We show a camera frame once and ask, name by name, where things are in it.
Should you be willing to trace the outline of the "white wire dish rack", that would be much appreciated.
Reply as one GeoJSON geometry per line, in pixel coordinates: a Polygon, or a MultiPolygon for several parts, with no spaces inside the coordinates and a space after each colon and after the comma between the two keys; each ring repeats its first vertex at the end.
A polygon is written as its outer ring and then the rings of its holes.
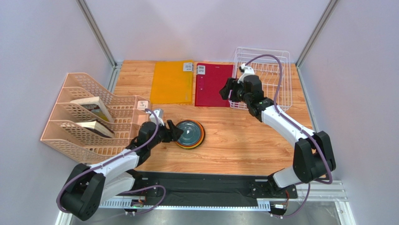
{"type": "Polygon", "coordinates": [[[280,60],[282,65],[282,75],[280,75],[280,68],[277,60],[271,57],[256,59],[251,62],[249,66],[253,68],[255,75],[259,76],[266,97],[273,99],[276,89],[279,88],[276,98],[277,105],[281,110],[287,111],[293,104],[291,60],[288,51],[237,47],[235,50],[232,77],[237,79],[240,78],[243,73],[240,71],[239,67],[251,59],[263,54],[274,55],[280,60]]]}

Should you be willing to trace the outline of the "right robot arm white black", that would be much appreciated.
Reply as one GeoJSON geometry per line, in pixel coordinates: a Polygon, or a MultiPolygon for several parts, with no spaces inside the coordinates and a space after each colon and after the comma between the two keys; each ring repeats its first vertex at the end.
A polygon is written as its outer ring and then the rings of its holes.
{"type": "Polygon", "coordinates": [[[242,82],[228,78],[220,95],[224,100],[245,103],[253,117],[269,125],[293,146],[292,166],[270,175],[271,187],[278,190],[300,182],[309,183],[324,175],[331,177],[336,162],[329,135],[302,126],[265,97],[257,75],[248,75],[242,82]]]}

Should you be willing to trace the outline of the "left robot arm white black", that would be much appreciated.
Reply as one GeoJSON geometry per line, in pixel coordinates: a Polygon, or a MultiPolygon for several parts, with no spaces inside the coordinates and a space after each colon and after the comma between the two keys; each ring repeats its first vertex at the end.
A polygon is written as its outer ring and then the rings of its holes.
{"type": "Polygon", "coordinates": [[[57,196],[58,208],[88,220],[102,202],[132,190],[136,180],[132,172],[150,157],[156,145],[176,142],[182,134],[171,120],[166,125],[143,123],[138,135],[119,154],[91,166],[75,166],[57,196]]]}

